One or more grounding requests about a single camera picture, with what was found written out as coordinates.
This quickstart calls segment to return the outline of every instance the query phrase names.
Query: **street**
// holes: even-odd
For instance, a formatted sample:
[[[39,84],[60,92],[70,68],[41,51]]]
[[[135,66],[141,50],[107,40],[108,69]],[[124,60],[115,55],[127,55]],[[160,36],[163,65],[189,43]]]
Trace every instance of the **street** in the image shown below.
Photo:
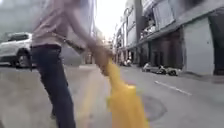
[[[66,67],[78,128],[111,128],[110,86],[93,65]],[[152,128],[222,128],[224,86],[121,68],[137,86]],[[37,71],[0,68],[0,121],[4,128],[56,128]]]

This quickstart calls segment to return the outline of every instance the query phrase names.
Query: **hand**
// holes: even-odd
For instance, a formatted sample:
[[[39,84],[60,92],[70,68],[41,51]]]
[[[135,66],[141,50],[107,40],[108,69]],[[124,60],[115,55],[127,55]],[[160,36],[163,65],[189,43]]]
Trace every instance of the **hand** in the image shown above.
[[[90,51],[93,54],[96,65],[101,69],[102,74],[108,76],[107,64],[109,59],[113,57],[112,52],[98,44],[91,46]]]

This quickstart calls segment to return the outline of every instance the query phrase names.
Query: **man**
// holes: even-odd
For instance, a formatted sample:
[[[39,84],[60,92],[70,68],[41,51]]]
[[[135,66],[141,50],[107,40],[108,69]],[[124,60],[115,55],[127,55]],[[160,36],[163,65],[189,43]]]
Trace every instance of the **man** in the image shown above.
[[[75,128],[73,102],[60,58],[61,41],[55,35],[66,37],[68,26],[86,42],[96,64],[106,75],[108,52],[90,37],[73,15],[81,6],[81,0],[50,0],[43,17],[33,32],[32,57],[40,73],[41,81],[52,103],[52,113],[59,128]]]

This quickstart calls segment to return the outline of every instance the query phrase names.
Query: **sky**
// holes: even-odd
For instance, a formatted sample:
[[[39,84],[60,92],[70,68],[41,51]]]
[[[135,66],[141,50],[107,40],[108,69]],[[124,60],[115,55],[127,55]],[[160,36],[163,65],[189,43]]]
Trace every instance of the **sky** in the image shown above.
[[[96,26],[108,39],[115,32],[116,23],[125,9],[126,0],[97,0]]]

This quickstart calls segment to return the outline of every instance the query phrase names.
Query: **yellow bag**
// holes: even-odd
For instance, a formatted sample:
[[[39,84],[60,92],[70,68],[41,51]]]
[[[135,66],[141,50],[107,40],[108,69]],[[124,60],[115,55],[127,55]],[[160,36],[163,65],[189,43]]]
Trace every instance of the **yellow bag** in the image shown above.
[[[135,86],[127,85],[120,77],[118,67],[109,61],[107,70],[111,84],[108,107],[112,113],[113,128],[149,128],[144,107]]]

